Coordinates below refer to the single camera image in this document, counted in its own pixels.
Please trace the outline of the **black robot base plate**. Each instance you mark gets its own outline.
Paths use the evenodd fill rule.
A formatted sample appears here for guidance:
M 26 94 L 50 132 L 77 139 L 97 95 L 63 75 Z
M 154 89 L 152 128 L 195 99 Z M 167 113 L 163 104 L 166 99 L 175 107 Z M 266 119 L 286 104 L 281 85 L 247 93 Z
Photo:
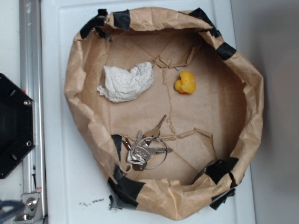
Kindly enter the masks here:
M 0 178 L 7 178 L 35 146 L 34 101 L 0 75 Z

